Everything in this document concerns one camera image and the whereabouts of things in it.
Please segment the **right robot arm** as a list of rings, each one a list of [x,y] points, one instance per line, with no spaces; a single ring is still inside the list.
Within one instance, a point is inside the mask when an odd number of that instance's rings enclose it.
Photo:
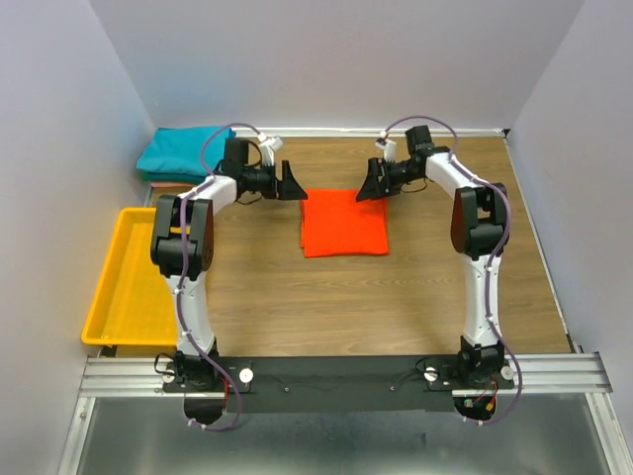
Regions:
[[[475,388],[499,374],[505,346],[498,324],[498,274],[511,224],[505,187],[480,178],[454,149],[433,143],[427,126],[406,131],[408,159],[397,161],[397,144],[385,129],[376,139],[383,155],[367,162],[358,202],[403,192],[415,180],[432,181],[452,199],[450,239],[464,265],[466,320],[452,370],[464,386]]]

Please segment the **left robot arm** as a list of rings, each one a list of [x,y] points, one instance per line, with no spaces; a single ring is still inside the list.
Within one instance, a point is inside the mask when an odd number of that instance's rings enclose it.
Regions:
[[[154,216],[150,259],[165,278],[177,321],[176,354],[163,373],[167,384],[208,392],[224,383],[247,391],[253,378],[249,366],[224,368],[217,337],[208,316],[206,279],[215,252],[215,216],[245,193],[263,199],[300,201],[307,192],[295,179],[290,162],[276,173],[275,152],[283,141],[260,134],[257,142],[226,141],[224,157],[201,184],[179,195],[159,198]]]

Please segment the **orange t shirt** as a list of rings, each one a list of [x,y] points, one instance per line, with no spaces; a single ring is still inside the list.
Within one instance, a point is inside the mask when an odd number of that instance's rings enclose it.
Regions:
[[[304,257],[386,255],[388,202],[356,201],[354,190],[308,191],[300,202],[300,247]]]

